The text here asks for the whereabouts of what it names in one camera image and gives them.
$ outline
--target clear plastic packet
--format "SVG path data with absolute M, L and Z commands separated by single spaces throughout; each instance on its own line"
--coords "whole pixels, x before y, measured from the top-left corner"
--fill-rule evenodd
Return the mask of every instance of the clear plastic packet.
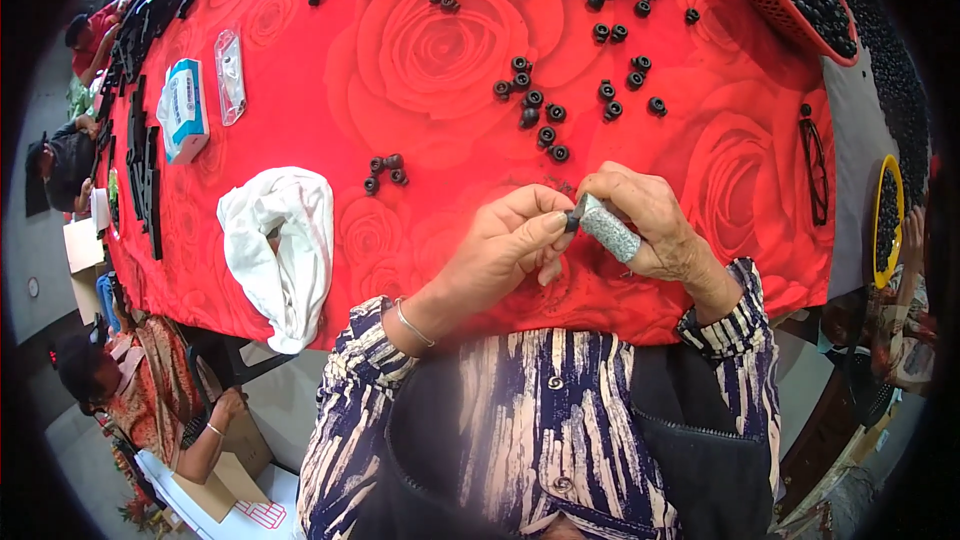
M 217 61 L 217 89 L 220 94 L 220 115 L 224 126 L 233 126 L 247 109 L 247 92 L 243 87 L 243 61 L 240 58 L 240 32 L 228 27 L 213 44 Z

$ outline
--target bangle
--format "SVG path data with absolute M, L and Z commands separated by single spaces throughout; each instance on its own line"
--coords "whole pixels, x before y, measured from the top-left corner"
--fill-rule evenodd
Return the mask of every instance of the bangle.
M 414 333 L 414 336 L 419 338 L 427 347 L 431 347 L 436 344 L 435 341 L 431 340 L 427 336 L 423 335 L 420 330 L 415 328 L 413 324 L 407 321 L 407 318 L 403 316 L 403 311 L 401 310 L 401 303 L 403 302 L 402 298 L 397 298 L 393 301 L 393 306 L 396 308 L 396 317 L 400 320 L 400 323 L 405 325 L 408 330 Z
M 207 426 L 208 428 L 210 428 L 210 430 L 213 430 L 213 431 L 217 434 L 217 436 L 219 436 L 220 438 L 226 438 L 226 437 L 227 437 L 220 429 L 217 429 L 216 427 L 211 426 L 211 425 L 210 425 L 210 421 L 206 422 L 206 426 Z

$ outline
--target eyeglasses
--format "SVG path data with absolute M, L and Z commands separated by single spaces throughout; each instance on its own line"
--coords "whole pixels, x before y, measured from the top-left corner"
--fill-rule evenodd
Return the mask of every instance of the eyeglasses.
M 810 183 L 810 207 L 814 225 L 827 225 L 827 210 L 830 206 L 830 182 L 827 179 L 827 163 L 824 146 L 817 125 L 804 117 L 799 121 L 799 136 L 803 142 L 806 158 L 806 179 Z

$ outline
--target red tablecloth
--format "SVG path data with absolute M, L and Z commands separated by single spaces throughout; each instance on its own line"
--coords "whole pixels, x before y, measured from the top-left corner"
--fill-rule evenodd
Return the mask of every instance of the red tablecloth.
M 816 57 L 798 54 L 748 0 L 458 0 L 446 15 L 428 0 L 197 0 L 154 41 L 143 66 L 148 125 L 166 68 L 202 61 L 210 140 L 194 162 L 161 162 L 163 258 L 134 222 L 126 166 L 128 101 L 114 103 L 121 230 L 107 235 L 132 303 L 187 324 L 264 341 L 266 319 L 227 270 L 217 200 L 268 168 L 299 166 L 327 178 L 335 196 L 334 275 L 311 348 L 330 348 L 348 309 L 377 294 L 412 294 L 445 263 L 478 205 L 539 182 L 574 192 L 605 160 L 658 174 L 722 261 L 749 255 L 771 316 L 825 302 L 834 247 L 834 198 L 825 226 L 811 221 L 798 114 L 804 102 L 822 135 L 834 180 L 834 135 Z M 687 26 L 695 7 L 700 22 Z M 626 42 L 594 45 L 594 24 L 624 24 Z M 238 25 L 247 110 L 220 124 L 213 42 Z M 630 58 L 653 68 L 626 89 Z M 534 88 L 566 107 L 556 126 L 572 153 L 554 164 L 536 129 L 518 128 L 519 97 L 495 100 L 510 59 L 534 63 Z M 624 114 L 603 122 L 596 91 L 616 86 Z M 669 114 L 648 114 L 661 97 Z M 386 181 L 364 195 L 368 161 L 401 152 L 409 186 Z M 107 175 L 98 176 L 101 185 Z M 835 184 L 831 183 L 833 192 Z M 689 299 L 676 282 L 623 277 L 595 240 L 578 237 L 563 274 L 546 289 L 529 282 L 473 330 L 539 327 L 610 330 L 635 344 L 674 342 Z

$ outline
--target navy and white blouse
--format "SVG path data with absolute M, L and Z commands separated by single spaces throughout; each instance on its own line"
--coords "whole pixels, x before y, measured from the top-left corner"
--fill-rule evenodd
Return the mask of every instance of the navy and white blouse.
M 733 312 L 701 328 L 691 309 L 677 331 L 717 364 L 738 432 L 768 439 L 773 493 L 777 348 L 753 261 L 738 258 L 727 270 L 744 290 Z M 381 296 L 354 307 L 323 371 L 296 505 L 311 540 L 349 538 L 357 506 L 376 485 L 390 408 L 417 362 L 383 331 L 380 316 L 390 306 Z M 630 415 L 637 350 L 615 334 L 561 329 L 464 345 L 461 505 L 532 537 L 560 513 L 588 539 L 682 537 L 657 462 Z

